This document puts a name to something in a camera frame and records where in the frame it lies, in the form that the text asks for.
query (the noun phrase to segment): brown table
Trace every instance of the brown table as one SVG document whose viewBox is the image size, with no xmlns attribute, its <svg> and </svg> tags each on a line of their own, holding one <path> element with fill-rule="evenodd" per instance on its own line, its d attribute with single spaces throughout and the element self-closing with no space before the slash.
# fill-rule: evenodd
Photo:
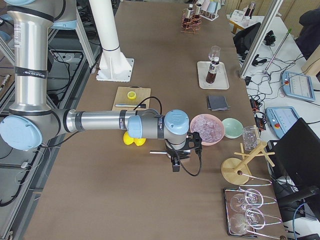
<svg viewBox="0 0 320 240">
<path fill-rule="evenodd" d="M 130 83 L 96 81 L 92 75 L 78 110 L 112 109 L 118 86 L 151 88 L 161 99 L 164 114 L 185 111 L 190 120 L 198 114 L 219 119 L 236 118 L 244 126 L 254 119 L 228 21 L 223 13 L 213 22 L 203 20 L 197 34 L 181 31 L 186 4 L 122 2 L 116 14 L 121 51 L 134 58 Z M 203 90 L 198 84 L 197 62 L 208 60 L 212 45 L 221 47 L 230 84 L 228 90 Z M 211 112 L 208 95 L 224 95 L 230 110 Z M 151 100 L 150 107 L 159 109 Z M 123 143 L 121 130 L 94 130 L 75 135 L 64 143 L 25 234 L 26 240 L 212 240 L 227 235 L 224 187 L 235 187 L 222 177 L 223 160 L 235 157 L 241 138 L 204 146 L 202 172 L 198 177 L 172 172 L 163 140 L 148 139 L 140 147 Z M 184 165 L 196 172 L 194 154 Z M 266 161 L 249 164 L 252 174 L 267 177 Z M 261 187 L 273 195 L 272 187 Z M 279 216 L 278 207 L 266 208 Z M 283 235 L 281 225 L 262 233 Z"/>
</svg>

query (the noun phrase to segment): computer monitor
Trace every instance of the computer monitor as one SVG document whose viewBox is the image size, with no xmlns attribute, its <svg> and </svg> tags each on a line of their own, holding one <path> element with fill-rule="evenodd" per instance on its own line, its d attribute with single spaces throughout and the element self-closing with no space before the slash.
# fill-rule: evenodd
<svg viewBox="0 0 320 240">
<path fill-rule="evenodd" d="M 299 118 L 274 147 L 277 162 L 283 166 L 298 192 L 280 198 L 280 207 L 304 199 L 320 220 L 320 138 Z"/>
</svg>

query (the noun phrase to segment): white tray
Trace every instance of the white tray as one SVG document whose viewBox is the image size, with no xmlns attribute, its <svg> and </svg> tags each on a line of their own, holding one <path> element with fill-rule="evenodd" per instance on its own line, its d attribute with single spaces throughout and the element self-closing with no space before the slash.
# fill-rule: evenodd
<svg viewBox="0 0 320 240">
<path fill-rule="evenodd" d="M 198 68 L 198 80 L 200 88 L 218 90 L 226 90 L 229 88 L 227 72 L 223 62 L 220 62 L 219 64 L 214 83 L 206 82 L 206 77 L 210 66 L 209 61 L 198 61 L 196 66 Z"/>
</svg>

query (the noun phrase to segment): yellow lemon slice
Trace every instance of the yellow lemon slice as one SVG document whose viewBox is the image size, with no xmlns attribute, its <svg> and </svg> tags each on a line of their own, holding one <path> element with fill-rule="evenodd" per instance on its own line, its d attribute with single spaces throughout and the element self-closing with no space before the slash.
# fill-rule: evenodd
<svg viewBox="0 0 320 240">
<path fill-rule="evenodd" d="M 123 134 L 123 142 L 126 145 L 130 145 L 134 142 L 134 138 L 129 136 L 128 131 Z"/>
<path fill-rule="evenodd" d="M 134 143 L 137 146 L 142 146 L 143 144 L 145 144 L 146 139 L 145 138 L 135 138 L 134 139 Z"/>
<path fill-rule="evenodd" d="M 129 91 L 127 96 L 128 96 L 128 99 L 133 100 L 133 99 L 136 99 L 137 94 L 135 91 Z"/>
</svg>

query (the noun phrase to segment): wooden wall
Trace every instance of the wooden wall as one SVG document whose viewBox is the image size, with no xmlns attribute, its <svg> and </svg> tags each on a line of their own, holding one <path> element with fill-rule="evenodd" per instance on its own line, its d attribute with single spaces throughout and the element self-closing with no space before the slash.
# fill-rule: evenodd
<svg viewBox="0 0 320 240">
<path fill-rule="evenodd" d="M 225 12 L 226 14 L 232 13 L 234 10 L 243 10 L 252 0 L 226 0 Z M 253 15 L 264 16 L 266 15 L 272 0 L 255 0 L 256 6 Z M 320 7 L 319 0 L 283 0 L 279 9 L 281 18 L 288 29 L 292 29 L 291 34 L 295 37 L 299 36 L 302 25 L 299 24 L 299 18 L 302 14 L 309 10 Z"/>
</svg>

